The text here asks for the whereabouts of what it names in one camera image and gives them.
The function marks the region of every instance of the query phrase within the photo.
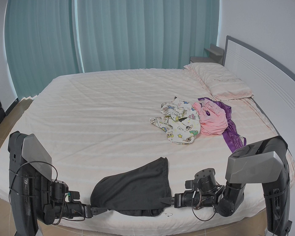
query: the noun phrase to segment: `clothing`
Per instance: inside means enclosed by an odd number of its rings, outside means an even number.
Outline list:
[[[222,135],[223,135],[223,138],[224,138],[227,146],[231,150],[231,152],[233,153],[238,148],[241,148],[241,147],[245,146],[247,144],[246,138],[240,136],[237,133],[236,125],[232,121],[232,108],[230,106],[224,104],[221,101],[213,101],[213,100],[211,100],[210,98],[207,98],[207,97],[198,98],[199,101],[202,101],[202,100],[205,100],[205,99],[208,99],[208,100],[214,102],[215,104],[217,104],[219,107],[221,107],[225,111],[228,127],[222,133]]]
[[[160,157],[135,170],[99,181],[90,197],[92,207],[103,207],[130,216],[157,216],[169,204],[159,201],[171,197],[168,160]]]
[[[214,102],[204,99],[202,103],[195,102],[192,107],[200,116],[201,134],[221,135],[227,128],[225,111]]]
[[[166,132],[168,140],[176,144],[189,144],[200,133],[200,117],[190,103],[177,99],[162,103],[164,117],[150,118],[150,123]]]

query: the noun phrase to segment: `mattress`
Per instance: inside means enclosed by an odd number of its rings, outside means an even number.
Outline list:
[[[102,71],[55,78],[33,101],[11,132],[34,133],[51,155],[58,179],[79,191],[90,203],[91,192],[102,178],[143,166],[159,157],[168,158],[172,194],[185,191],[185,181],[204,168],[215,168],[216,180],[225,184],[231,154],[222,135],[198,135],[189,145],[166,138],[149,118],[160,116],[160,106],[174,96],[190,103],[212,98],[199,78],[187,69],[138,69]],[[276,132],[250,99],[225,101],[232,120],[247,143],[273,137]],[[0,198],[8,201],[8,138],[0,149]],[[291,185],[294,161],[288,153]],[[165,208],[167,217],[132,217],[108,211],[83,222],[61,225],[117,235],[172,235],[239,221],[265,208],[261,184],[247,184],[245,199],[231,217],[216,214],[210,221],[195,218],[191,208]],[[212,216],[212,208],[196,212]]]

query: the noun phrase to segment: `floor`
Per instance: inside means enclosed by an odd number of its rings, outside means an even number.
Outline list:
[[[13,128],[14,124],[18,121],[18,119],[22,116],[24,111],[30,106],[31,103],[31,99],[21,100],[10,112],[10,114],[4,118],[2,123],[0,123],[0,147]],[[0,236],[14,236],[16,229],[9,203],[0,199],[0,209]],[[44,236],[111,236],[110,234],[78,230],[70,227],[45,225],[41,222],[39,222],[39,224],[41,225]],[[208,228],[205,230],[199,230],[196,232],[179,234],[178,236],[256,236],[264,235],[264,229],[266,225],[266,211],[263,210],[257,215],[251,218],[244,218],[239,222]]]

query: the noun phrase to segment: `headboard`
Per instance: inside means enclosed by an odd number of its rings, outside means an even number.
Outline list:
[[[255,103],[288,143],[295,158],[295,74],[231,36],[226,37],[222,65],[252,88]]]

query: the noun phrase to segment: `curtain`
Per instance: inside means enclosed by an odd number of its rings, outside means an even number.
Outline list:
[[[218,20],[219,0],[8,0],[8,65],[19,98],[65,74],[182,68]]]
[[[7,62],[18,98],[39,94],[54,78],[79,73],[67,0],[9,0]]]
[[[219,0],[77,0],[85,72],[182,68],[216,45]]]

